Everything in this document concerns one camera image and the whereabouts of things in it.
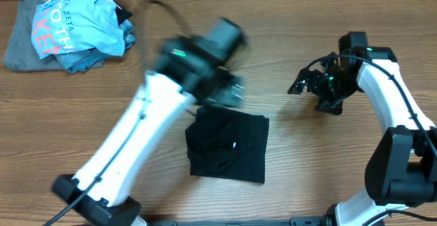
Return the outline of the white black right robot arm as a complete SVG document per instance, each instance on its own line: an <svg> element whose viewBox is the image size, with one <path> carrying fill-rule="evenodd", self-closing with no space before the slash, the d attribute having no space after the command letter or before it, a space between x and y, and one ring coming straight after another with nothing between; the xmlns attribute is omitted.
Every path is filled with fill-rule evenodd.
<svg viewBox="0 0 437 226"><path fill-rule="evenodd" d="M436 202L436 125L427 118L401 77L388 47L355 46L317 60L322 70L303 68L289 94L311 92L316 110L339 115L343 101L363 92L382 138L365 168L365 186L333 205L322 225L383 225L392 214Z"/></svg>

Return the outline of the black t-shirt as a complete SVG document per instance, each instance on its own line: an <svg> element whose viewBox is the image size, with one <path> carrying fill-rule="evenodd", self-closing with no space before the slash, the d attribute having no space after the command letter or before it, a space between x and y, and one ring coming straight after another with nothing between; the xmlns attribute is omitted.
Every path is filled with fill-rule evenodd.
<svg viewBox="0 0 437 226"><path fill-rule="evenodd" d="M185 130L190 174L263 184L269 123L263 115L198 108Z"/></svg>

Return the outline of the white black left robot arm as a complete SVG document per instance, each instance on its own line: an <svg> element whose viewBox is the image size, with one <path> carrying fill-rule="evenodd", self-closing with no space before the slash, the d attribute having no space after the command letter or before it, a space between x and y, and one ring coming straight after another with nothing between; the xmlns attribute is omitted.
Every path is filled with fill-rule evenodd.
<svg viewBox="0 0 437 226"><path fill-rule="evenodd" d="M91 225L147 225L141 203L130 195L160 140L196 104L238 106L239 78L224 68L243 35L177 36L166 40L153 70L145 72L132 102L96 153L74 174L59 175L53 192Z"/></svg>

